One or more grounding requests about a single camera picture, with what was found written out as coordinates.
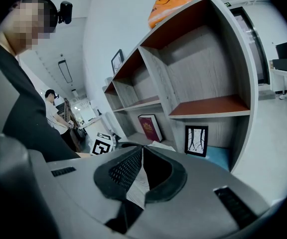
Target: white shirt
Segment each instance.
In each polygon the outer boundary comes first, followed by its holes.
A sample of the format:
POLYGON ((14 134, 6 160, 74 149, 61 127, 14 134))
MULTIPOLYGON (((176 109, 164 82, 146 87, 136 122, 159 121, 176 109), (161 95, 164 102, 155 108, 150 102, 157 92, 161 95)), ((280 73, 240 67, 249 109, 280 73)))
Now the white shirt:
POLYGON ((54 117, 57 114, 58 109, 50 101, 45 100, 45 104, 48 124, 50 124, 51 127, 55 128, 60 134, 65 133, 68 127, 63 125, 62 123, 59 123, 54 117))

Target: picture frame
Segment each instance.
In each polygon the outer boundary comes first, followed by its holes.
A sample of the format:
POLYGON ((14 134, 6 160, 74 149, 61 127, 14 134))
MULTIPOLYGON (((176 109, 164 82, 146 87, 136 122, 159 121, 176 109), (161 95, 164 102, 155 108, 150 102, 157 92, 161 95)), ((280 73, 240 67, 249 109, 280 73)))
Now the picture frame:
POLYGON ((115 56, 111 61, 114 75, 118 72, 123 61, 124 61, 123 52, 121 49, 119 49, 119 51, 115 54, 115 56))
POLYGON ((205 157, 208 146, 208 126, 185 126, 184 152, 205 157))

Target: gray plastic surface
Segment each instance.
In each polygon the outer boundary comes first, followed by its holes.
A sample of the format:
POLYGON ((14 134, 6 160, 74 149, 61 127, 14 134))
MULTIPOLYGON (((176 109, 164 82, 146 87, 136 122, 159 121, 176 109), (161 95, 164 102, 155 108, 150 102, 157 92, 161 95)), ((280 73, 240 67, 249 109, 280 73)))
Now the gray plastic surface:
POLYGON ((36 180, 51 213, 56 220, 62 239, 125 238, 105 225, 108 216, 114 217, 118 201, 104 198, 94 184, 95 168, 123 153, 129 147, 90 158, 78 158, 46 163, 42 154, 30 150, 36 180), (51 170, 73 166, 76 171, 53 177, 51 170))
POLYGON ((213 192, 223 186, 228 186, 257 216, 268 210, 257 192, 223 168, 174 151, 149 148, 181 163, 188 173, 187 182, 168 202, 147 204, 127 235, 139 239, 202 239, 237 232, 237 223, 213 192))
MULTIPOLYGON (((31 156, 37 181, 62 238, 125 238, 103 225, 116 216, 120 202, 102 195, 93 174, 99 165, 133 148, 47 164, 40 153, 31 156), (68 166, 77 170, 58 177, 50 172, 68 166)), ((187 182, 171 200, 146 204, 126 237, 202 239, 232 235, 239 230, 237 223, 213 192, 223 186, 228 186, 257 216, 268 210, 258 193, 221 167, 174 151, 149 148, 180 162, 188 173, 187 182)))

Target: black vent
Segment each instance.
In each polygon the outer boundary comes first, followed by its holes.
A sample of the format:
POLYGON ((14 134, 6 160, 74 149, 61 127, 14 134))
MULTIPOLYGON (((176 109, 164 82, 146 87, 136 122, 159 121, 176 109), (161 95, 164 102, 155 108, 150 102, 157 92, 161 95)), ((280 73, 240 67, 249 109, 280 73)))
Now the black vent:
POLYGON ((257 216, 228 187, 217 189, 214 193, 228 209, 239 228, 245 228, 257 219, 257 216))
POLYGON ((62 169, 58 169, 58 170, 54 170, 52 171, 52 174, 54 175, 54 177, 57 177, 59 175, 63 175, 63 174, 66 174, 66 173, 71 173, 71 172, 74 172, 76 171, 76 169, 72 166, 70 167, 65 167, 65 168, 62 168, 62 169))

